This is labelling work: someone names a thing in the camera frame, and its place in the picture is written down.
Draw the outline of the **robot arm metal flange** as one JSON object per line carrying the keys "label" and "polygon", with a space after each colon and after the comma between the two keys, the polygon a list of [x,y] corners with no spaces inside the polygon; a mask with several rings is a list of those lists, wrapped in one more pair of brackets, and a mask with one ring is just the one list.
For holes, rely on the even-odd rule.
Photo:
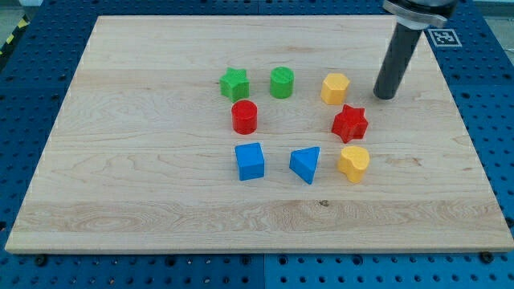
{"label": "robot arm metal flange", "polygon": [[384,0],[382,8],[403,26],[422,30],[429,26],[445,27],[457,4],[458,0]]}

